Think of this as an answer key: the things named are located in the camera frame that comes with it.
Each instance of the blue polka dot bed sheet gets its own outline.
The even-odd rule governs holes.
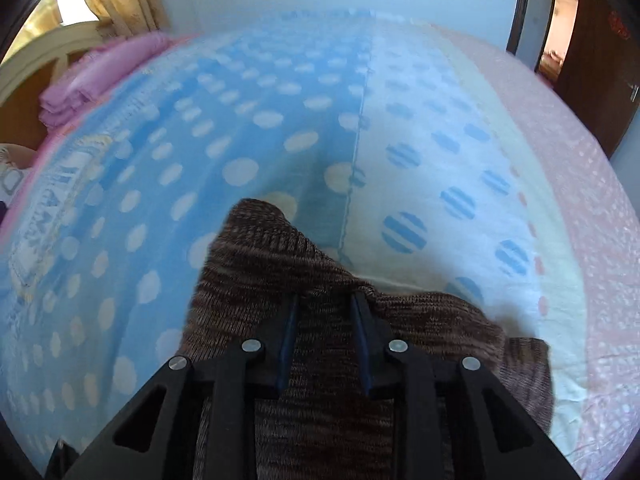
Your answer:
[[[381,290],[449,292],[545,339],[552,438],[578,457],[583,272],[539,156],[442,31],[293,12],[196,38],[114,88],[33,173],[0,240],[0,410],[40,471],[174,354],[244,197]]]

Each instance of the brown wooden door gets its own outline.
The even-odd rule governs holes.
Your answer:
[[[574,33],[555,90],[611,156],[640,92],[640,47],[612,30],[606,0],[579,0]]]

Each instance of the metal pin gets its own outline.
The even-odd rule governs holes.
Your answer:
[[[392,352],[406,352],[409,348],[409,345],[402,341],[402,339],[393,339],[393,341],[389,341],[389,350]]]
[[[171,370],[182,370],[186,365],[187,359],[181,355],[169,359],[169,368],[171,368]]]
[[[465,357],[464,359],[462,359],[462,365],[467,370],[471,370],[472,372],[480,369],[480,361],[478,361],[478,359],[476,359],[475,357],[471,357],[471,356]]]
[[[246,339],[242,342],[242,350],[245,352],[257,352],[262,348],[262,343],[257,339]]]

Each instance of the brown garment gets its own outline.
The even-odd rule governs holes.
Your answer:
[[[479,309],[449,294],[382,294],[325,256],[279,209],[242,200],[210,247],[179,352],[194,361],[220,355],[232,338],[253,335],[272,317],[283,292],[302,296],[289,389],[277,402],[256,405],[259,478],[388,478],[392,406],[360,390],[344,307],[345,293],[356,290],[399,338],[444,358],[480,359],[548,431],[553,395],[545,342],[507,338]]]

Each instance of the wooden headboard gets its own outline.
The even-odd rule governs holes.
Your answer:
[[[0,143],[37,150],[47,135],[38,120],[39,95],[89,49],[104,42],[110,24],[58,27],[31,41],[0,65]]]

